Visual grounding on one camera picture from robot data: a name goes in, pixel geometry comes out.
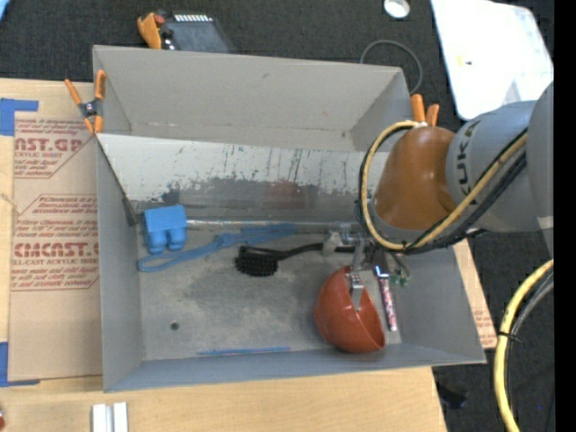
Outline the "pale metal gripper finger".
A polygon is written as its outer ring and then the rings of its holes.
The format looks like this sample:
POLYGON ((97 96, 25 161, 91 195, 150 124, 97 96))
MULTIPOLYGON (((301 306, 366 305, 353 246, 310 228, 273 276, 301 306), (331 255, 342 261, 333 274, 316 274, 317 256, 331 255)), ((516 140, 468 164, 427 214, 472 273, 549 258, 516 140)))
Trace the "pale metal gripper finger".
POLYGON ((349 282, 349 294, 354 305, 354 309, 355 311, 360 311, 365 285, 361 280, 360 275, 356 273, 349 274, 349 282))
POLYGON ((387 278, 380 278, 379 286, 388 328, 390 331, 395 332, 398 330, 398 323, 389 280, 387 278))

